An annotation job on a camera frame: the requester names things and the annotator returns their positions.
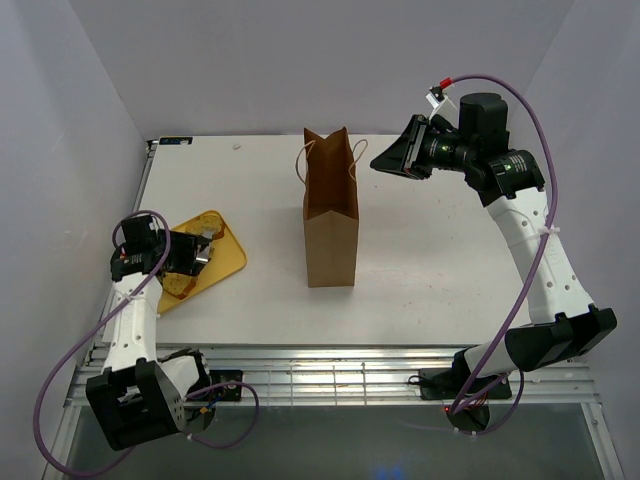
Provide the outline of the brown paper bag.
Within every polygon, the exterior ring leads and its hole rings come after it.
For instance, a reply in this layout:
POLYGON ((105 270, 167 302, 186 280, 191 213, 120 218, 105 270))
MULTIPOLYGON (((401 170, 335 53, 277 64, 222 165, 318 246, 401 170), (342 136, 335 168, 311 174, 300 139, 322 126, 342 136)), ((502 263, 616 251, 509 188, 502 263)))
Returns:
POLYGON ((359 243, 356 165, 368 148, 351 144, 345 128, 322 137, 303 131, 295 172, 304 185, 302 203, 307 285, 355 285, 359 243))

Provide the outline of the metal serving tongs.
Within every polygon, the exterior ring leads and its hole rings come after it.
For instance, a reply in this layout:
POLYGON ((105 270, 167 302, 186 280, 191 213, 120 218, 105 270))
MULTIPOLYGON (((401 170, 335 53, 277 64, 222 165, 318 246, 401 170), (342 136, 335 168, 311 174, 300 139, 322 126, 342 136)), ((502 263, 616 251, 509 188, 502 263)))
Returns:
POLYGON ((197 253, 195 261, 201 265, 207 265, 210 261, 211 247, 213 243, 212 237, 205 235, 197 236, 197 253))

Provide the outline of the seeded bread slice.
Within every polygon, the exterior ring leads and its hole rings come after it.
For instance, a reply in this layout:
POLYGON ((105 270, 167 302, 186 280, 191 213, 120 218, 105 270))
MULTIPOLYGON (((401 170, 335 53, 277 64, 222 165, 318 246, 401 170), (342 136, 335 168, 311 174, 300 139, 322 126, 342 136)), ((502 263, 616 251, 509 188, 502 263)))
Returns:
POLYGON ((226 224, 218 214, 203 214, 189 221, 185 232, 217 240, 224 237, 225 229, 226 224))

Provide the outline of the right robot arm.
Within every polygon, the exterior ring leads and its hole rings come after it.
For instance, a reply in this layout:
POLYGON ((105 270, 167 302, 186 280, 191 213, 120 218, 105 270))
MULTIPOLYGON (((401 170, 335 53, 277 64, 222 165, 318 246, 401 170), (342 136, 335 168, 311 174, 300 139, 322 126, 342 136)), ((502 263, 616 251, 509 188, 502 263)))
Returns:
POLYGON ((544 178, 534 156, 509 145, 507 103, 472 93, 458 104, 439 87, 426 96, 433 111, 415 114, 372 169, 424 180, 436 169, 460 172, 497 224, 524 285, 529 324, 510 328, 490 356, 487 344, 455 354, 449 369, 421 371, 435 398, 474 397, 500 375, 530 372, 590 352, 617 326, 582 287, 550 219, 544 178))

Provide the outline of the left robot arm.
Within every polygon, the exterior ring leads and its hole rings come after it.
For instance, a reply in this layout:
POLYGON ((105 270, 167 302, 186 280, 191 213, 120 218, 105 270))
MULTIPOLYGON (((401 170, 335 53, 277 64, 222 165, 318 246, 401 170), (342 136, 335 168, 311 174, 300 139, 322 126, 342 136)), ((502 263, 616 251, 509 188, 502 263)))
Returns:
POLYGON ((193 232, 167 231, 152 213, 120 224, 123 240, 110 260, 115 299, 114 330, 99 375, 86 397, 115 451, 179 433, 186 428, 186 397, 201 399, 212 387, 204 356, 186 348, 160 357, 156 351, 158 306, 170 274, 193 283, 210 261, 217 225, 193 232))

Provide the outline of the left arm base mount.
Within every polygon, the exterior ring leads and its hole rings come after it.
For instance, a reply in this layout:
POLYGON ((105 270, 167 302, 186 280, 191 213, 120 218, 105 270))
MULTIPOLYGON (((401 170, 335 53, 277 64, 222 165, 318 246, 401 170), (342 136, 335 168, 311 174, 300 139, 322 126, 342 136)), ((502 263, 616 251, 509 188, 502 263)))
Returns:
POLYGON ((211 370, 210 371, 210 383, 229 383, 229 386, 217 387, 212 389, 206 394, 201 396, 201 399, 206 400, 208 403, 216 402, 238 402, 242 398, 241 390, 239 386, 234 386, 233 383, 239 383, 243 381, 244 372, 242 370, 211 370))

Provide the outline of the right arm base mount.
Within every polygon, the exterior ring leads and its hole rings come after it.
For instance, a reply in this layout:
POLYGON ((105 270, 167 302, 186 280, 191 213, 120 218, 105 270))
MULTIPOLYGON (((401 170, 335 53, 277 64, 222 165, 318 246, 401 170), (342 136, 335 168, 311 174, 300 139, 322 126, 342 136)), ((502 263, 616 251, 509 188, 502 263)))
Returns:
MULTIPOLYGON (((411 375, 407 383, 419 388, 422 400, 453 400, 465 381, 465 378, 455 379, 449 369, 424 368, 411 375)), ((490 400, 507 400, 511 396, 508 380, 501 381, 487 393, 490 400)))

